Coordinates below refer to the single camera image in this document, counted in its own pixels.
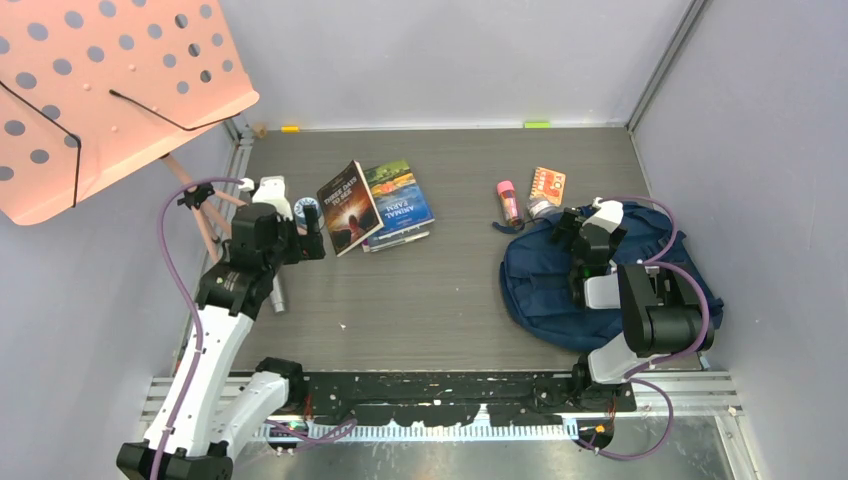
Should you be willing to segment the navy blue student backpack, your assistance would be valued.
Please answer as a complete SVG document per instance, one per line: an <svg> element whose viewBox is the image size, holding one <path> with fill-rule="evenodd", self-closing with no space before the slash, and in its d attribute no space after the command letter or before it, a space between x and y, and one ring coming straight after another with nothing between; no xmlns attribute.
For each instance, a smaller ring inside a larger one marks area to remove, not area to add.
<svg viewBox="0 0 848 480"><path fill-rule="evenodd" d="M560 212L547 215L507 246L499 270L506 310L511 319L537 338L567 350L587 353L601 348L622 332L618 309L594 310L572 301L568 281L568 234L550 240ZM627 234L612 257L617 264L634 264L662 250L672 222L661 212L635 202L624 204L622 227Z"/></svg>

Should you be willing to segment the pink capped tube bottle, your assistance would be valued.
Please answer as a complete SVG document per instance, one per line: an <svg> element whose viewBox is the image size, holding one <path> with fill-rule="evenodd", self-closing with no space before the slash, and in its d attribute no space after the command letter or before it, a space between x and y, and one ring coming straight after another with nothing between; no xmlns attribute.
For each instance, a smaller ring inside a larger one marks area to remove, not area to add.
<svg viewBox="0 0 848 480"><path fill-rule="evenodd" d="M509 180L501 181L496 185L496 193L501 204L505 224L515 229L522 227L523 217L514 184Z"/></svg>

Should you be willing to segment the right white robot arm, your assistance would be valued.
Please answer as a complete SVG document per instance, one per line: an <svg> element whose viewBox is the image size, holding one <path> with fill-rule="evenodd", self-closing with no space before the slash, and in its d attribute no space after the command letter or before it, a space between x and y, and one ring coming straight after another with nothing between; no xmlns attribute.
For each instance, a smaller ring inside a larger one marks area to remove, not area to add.
<svg viewBox="0 0 848 480"><path fill-rule="evenodd" d="M596 198L589 216L564 209L550 237L569 253L568 285L577 307L621 313L622 331L581 357L571 370L568 399L596 410L616 398L636 374L709 347L711 330L705 292L684 266L664 261L679 229L657 254L632 264L613 256L624 240L624 204Z"/></svg>

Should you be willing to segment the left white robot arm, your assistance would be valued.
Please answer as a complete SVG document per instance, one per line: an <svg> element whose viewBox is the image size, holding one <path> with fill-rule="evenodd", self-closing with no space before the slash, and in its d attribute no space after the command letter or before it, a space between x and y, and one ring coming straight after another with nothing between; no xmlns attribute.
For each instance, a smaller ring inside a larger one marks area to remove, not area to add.
<svg viewBox="0 0 848 480"><path fill-rule="evenodd" d="M224 409L218 402L241 345L270 298L283 265L325 255L317 209L299 233L282 176L239 181L251 200L236 209L225 257L188 298L188 349L154 421L139 442L121 446L129 479L229 479L244 447L277 410L298 412L308 395L301 364L268 357Z"/></svg>

